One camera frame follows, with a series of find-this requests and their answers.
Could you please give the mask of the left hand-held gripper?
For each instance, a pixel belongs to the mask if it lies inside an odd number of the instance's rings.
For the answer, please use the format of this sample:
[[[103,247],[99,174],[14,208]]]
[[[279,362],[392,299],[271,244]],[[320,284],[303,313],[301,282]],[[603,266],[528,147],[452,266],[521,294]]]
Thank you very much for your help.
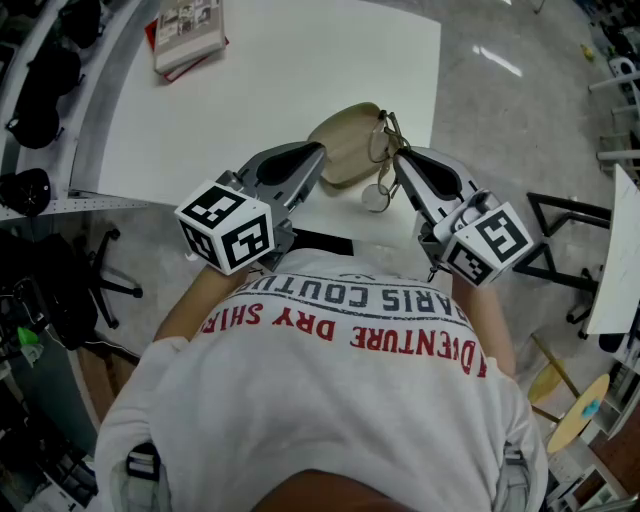
[[[317,184],[326,155],[319,142],[288,143],[203,182],[174,210],[191,253],[224,275],[254,263],[275,269],[295,240],[290,213]]]

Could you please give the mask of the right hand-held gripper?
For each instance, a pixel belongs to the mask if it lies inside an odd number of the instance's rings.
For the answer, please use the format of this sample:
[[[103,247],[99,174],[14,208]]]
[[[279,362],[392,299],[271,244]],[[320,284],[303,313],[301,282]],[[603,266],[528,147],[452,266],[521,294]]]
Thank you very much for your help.
[[[472,286],[486,286],[533,247],[512,205],[489,190],[477,191],[462,162],[413,146],[399,149],[393,165],[414,209],[435,225],[424,225],[418,237],[433,270],[456,274]],[[458,196],[470,197],[456,207]]]

